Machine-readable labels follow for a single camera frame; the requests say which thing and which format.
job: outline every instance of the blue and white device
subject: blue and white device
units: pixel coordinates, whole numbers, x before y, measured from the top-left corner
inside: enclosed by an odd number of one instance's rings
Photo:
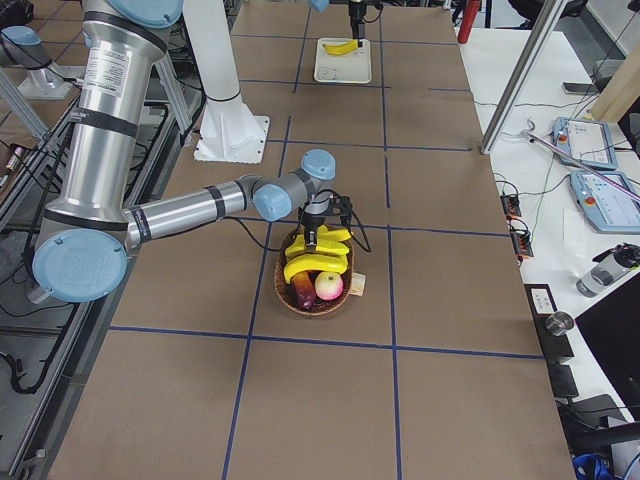
[[[622,172],[606,172],[611,180],[634,192]],[[640,205],[592,173],[571,173],[571,187],[587,220],[603,233],[640,234]]]
[[[567,155],[596,170],[618,168],[611,132],[606,123],[558,117],[553,125],[553,143]],[[562,157],[560,162],[571,165]]]

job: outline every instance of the white plate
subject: white plate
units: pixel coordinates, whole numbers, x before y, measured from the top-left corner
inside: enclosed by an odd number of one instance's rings
[[[341,45],[351,38],[320,38],[316,47],[316,68],[313,78],[320,83],[369,83],[371,81],[371,46],[362,40],[362,47],[346,55],[329,55],[323,44]]]

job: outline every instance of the yellow banana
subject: yellow banana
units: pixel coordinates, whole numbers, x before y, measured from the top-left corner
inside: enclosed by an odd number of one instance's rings
[[[304,235],[296,235],[296,239],[289,248],[284,251],[287,259],[298,256],[304,253]],[[325,253],[327,255],[346,255],[349,253],[349,247],[344,243],[336,242],[335,240],[328,240],[319,236],[318,244],[316,245],[315,253]]]
[[[341,43],[340,45],[328,45],[323,43],[322,48],[324,48],[325,52],[329,55],[346,55],[347,53],[351,53],[358,49],[358,41],[349,40],[348,42]]]
[[[347,271],[347,257],[340,255],[332,257],[319,253],[305,253],[287,262],[284,266],[284,281],[291,282],[291,277],[305,270],[320,270],[323,272],[344,273]]]
[[[344,242],[351,238],[351,233],[346,228],[336,228],[335,230],[329,230],[326,225],[320,225],[318,227],[318,238],[324,240],[333,240],[336,242]]]

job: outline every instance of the apple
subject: apple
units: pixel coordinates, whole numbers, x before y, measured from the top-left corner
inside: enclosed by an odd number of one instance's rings
[[[322,300],[335,300],[342,293],[344,284],[339,273],[320,272],[315,282],[316,295]]]

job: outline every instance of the brown basket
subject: brown basket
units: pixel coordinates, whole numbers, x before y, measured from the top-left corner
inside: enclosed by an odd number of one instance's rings
[[[309,310],[304,310],[296,305],[295,295],[292,292],[291,285],[287,284],[284,281],[284,266],[287,263],[287,258],[284,254],[284,251],[287,249],[287,247],[289,247],[289,245],[293,243],[293,241],[295,240],[295,236],[295,230],[289,232],[289,234],[282,242],[282,246],[280,247],[280,253],[278,254],[278,259],[276,260],[276,268],[273,275],[273,281],[276,287],[276,295],[289,310],[292,310],[306,317],[318,317],[320,315],[326,315],[328,313],[336,311],[347,300],[347,297],[349,296],[349,290],[351,289],[351,274],[353,273],[353,246],[351,244],[351,240],[343,242],[349,247],[349,253],[347,254],[347,271],[341,275],[342,281],[344,283],[342,294],[340,294],[340,296],[335,300],[327,301],[318,299],[315,306],[313,306]]]

